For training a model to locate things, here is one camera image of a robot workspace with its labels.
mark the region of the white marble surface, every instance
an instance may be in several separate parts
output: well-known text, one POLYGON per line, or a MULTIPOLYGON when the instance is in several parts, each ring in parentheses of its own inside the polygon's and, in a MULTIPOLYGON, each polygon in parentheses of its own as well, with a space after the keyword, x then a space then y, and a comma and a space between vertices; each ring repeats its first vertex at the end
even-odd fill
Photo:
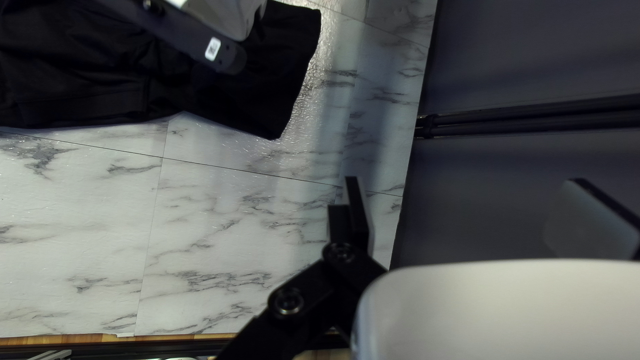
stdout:
POLYGON ((351 101, 341 177, 402 195, 427 48, 366 27, 351 101))
POLYGON ((133 332, 161 162, 0 133, 0 336, 133 332))
POLYGON ((436 4, 437 0, 369 0, 365 22, 428 47, 436 4))
POLYGON ((166 130, 169 120, 172 118, 168 117, 139 124, 64 127, 58 129, 0 127, 0 131, 161 157, 164 154, 166 130))
MULTIPOLYGON (((286 1, 320 8, 323 33, 279 140, 187 113, 0 129, 0 336, 237 331, 320 257, 344 175, 388 266, 427 48, 376 20, 381 0, 332 1, 286 1)), ((398 4, 386 19, 427 13, 398 4)))
POLYGON ((373 223, 371 224, 374 233, 373 258, 382 266, 389 268, 402 197, 372 192, 367 192, 366 196, 366 204, 373 223))
POLYGON ((335 191, 165 160, 136 334, 238 331, 320 258, 335 191))

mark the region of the gray wall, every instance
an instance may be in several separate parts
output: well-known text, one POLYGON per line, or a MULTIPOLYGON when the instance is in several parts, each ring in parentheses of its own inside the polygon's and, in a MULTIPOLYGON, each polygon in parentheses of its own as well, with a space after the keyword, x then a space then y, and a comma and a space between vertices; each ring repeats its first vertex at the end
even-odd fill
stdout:
POLYGON ((640 131, 417 140, 392 263, 552 257, 543 226, 573 177, 640 214, 640 131))
POLYGON ((438 6, 422 115, 640 92, 640 1, 438 6))

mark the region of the wooden table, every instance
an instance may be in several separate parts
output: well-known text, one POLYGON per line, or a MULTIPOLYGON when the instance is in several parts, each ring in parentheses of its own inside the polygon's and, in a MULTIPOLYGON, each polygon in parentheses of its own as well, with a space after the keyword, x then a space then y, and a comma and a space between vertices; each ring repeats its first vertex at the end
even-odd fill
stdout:
MULTIPOLYGON (((22 336, 19 338, 0 338, 0 350, 5 346, 40 345, 40 344, 83 344, 83 343, 114 343, 120 341, 175 341, 175 340, 223 340, 235 336, 230 334, 196 334, 196 335, 151 335, 118 338, 113 334, 70 334, 70 335, 41 335, 22 336)), ((349 349, 313 350, 305 351, 295 360, 349 360, 349 349)))

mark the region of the black cloth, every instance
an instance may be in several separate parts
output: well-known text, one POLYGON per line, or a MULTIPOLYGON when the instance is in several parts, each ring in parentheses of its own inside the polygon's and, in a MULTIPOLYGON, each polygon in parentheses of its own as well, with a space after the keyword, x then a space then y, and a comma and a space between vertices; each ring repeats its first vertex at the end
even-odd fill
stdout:
POLYGON ((320 12, 269 0, 241 42, 247 65, 217 74, 90 0, 0 0, 0 126, 141 122, 182 110, 274 139, 320 35, 320 12))

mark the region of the label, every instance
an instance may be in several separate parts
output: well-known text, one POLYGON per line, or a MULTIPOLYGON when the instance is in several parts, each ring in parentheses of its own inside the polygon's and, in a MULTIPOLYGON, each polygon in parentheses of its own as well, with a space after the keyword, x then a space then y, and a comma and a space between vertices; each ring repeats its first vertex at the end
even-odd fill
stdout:
POLYGON ((182 8, 182 5, 184 5, 187 0, 167 0, 167 2, 179 9, 182 8))
POLYGON ((209 46, 207 46, 207 50, 204 52, 204 57, 209 61, 215 60, 218 55, 218 50, 220 50, 220 44, 222 43, 218 38, 211 38, 209 46))

